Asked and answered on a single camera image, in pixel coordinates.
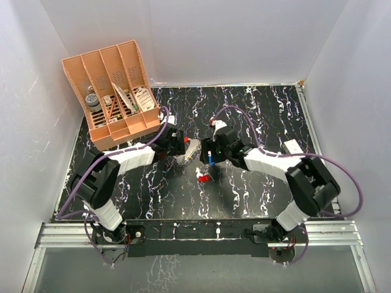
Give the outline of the key with blue tag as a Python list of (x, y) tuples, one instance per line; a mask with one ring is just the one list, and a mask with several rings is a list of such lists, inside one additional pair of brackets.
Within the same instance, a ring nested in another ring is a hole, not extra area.
[(212, 158), (212, 152), (211, 151), (208, 151), (208, 162), (211, 166), (214, 166), (215, 165), (215, 162), (213, 161), (213, 158)]

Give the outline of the key with red tag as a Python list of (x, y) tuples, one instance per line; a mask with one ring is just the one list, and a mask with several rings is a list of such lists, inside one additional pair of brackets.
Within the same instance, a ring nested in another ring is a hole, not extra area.
[(208, 182), (211, 180), (211, 176), (207, 173), (202, 174), (202, 173), (198, 172), (196, 174), (196, 177), (197, 177), (198, 182)]

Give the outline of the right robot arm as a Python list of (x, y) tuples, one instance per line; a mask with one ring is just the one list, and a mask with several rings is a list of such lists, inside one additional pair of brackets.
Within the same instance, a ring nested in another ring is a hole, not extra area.
[(230, 161), (237, 168), (264, 173), (288, 184), (292, 202), (262, 230), (244, 231), (244, 236), (254, 243), (288, 241), (294, 229), (318, 216), (341, 191), (320, 158), (309, 154), (266, 154), (255, 145), (244, 144), (229, 126), (201, 141), (200, 161), (209, 165)]

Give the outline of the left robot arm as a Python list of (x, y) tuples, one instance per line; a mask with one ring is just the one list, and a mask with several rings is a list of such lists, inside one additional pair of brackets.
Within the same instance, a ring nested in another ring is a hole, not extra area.
[(92, 211), (97, 225), (94, 231), (114, 244), (124, 241), (126, 224), (112, 200), (117, 177), (130, 170), (152, 165), (167, 156), (185, 154), (185, 135), (169, 123), (163, 133), (151, 144), (147, 141), (119, 151), (93, 151), (79, 165), (71, 179), (71, 188), (81, 186), (75, 195)]

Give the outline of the white labelled packet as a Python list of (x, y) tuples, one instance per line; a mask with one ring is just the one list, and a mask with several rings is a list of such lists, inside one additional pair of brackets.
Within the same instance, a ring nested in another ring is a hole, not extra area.
[(143, 112), (151, 110), (155, 107), (155, 102), (149, 90), (145, 87), (139, 87), (136, 89), (135, 100)]

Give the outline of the small white box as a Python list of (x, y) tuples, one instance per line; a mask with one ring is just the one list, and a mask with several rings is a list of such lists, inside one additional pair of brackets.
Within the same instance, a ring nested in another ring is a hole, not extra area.
[(298, 154), (303, 153), (303, 150), (301, 149), (300, 145), (295, 139), (288, 140), (282, 144), (282, 148), (285, 152), (285, 154)]

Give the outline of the white paper card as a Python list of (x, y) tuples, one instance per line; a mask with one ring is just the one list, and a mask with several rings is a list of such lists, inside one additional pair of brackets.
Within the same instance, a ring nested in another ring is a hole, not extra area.
[(130, 97), (128, 97), (127, 94), (124, 92), (124, 90), (121, 87), (119, 87), (117, 84), (112, 82), (112, 86), (115, 89), (115, 91), (119, 94), (121, 100), (125, 103), (127, 109), (129, 109), (132, 114), (135, 114), (138, 111), (138, 108), (136, 105), (132, 103)]

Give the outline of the orange pencil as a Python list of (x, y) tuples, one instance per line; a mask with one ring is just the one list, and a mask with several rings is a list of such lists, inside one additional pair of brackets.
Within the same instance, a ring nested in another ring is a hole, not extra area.
[(112, 113), (113, 113), (113, 111), (114, 111), (114, 107), (115, 107), (116, 101), (117, 101), (117, 98), (114, 97), (114, 99), (112, 100), (112, 104), (111, 104), (111, 106), (110, 106), (110, 108), (109, 108), (109, 113), (108, 113), (108, 119), (109, 119), (109, 120), (110, 120), (111, 117), (112, 117)]

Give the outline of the pink desk organizer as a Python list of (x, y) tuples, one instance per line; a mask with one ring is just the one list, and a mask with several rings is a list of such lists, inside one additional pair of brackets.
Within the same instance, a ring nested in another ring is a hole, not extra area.
[[(62, 61), (62, 65), (84, 111), (90, 139), (98, 150), (108, 150), (159, 129), (160, 106), (152, 94), (135, 40), (69, 57)], [(137, 106), (135, 114), (127, 109), (112, 82), (121, 87)], [(135, 91), (139, 87), (149, 90), (155, 102), (153, 109), (141, 111), (135, 100)], [(101, 104), (98, 112), (91, 112), (86, 104), (85, 98), (90, 93), (98, 96)], [(109, 120), (109, 108), (114, 97), (117, 101)]]

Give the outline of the grey round jar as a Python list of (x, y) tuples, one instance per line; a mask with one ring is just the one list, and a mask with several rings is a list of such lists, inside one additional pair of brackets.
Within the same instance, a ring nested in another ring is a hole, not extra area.
[(98, 112), (101, 110), (101, 104), (98, 96), (95, 93), (90, 93), (85, 98), (86, 104), (91, 112)]

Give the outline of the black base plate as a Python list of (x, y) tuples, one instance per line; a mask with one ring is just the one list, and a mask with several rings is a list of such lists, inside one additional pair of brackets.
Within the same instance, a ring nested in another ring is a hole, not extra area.
[(98, 245), (119, 246), (129, 258), (161, 255), (251, 255), (277, 257), (292, 261), (295, 248), (308, 245), (309, 237), (301, 225), (280, 242), (252, 242), (244, 236), (246, 229), (262, 230), (271, 220), (131, 220), (125, 222), (125, 239), (112, 243), (93, 229), (92, 238)]

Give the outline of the aluminium frame rail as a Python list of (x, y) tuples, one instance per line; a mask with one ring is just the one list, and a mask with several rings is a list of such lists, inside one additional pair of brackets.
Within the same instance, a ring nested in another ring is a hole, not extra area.
[(234, 238), (240, 222), (151, 223), (129, 252), (80, 223), (42, 226), (24, 292), (376, 292), (353, 222), (309, 222), (288, 252)]

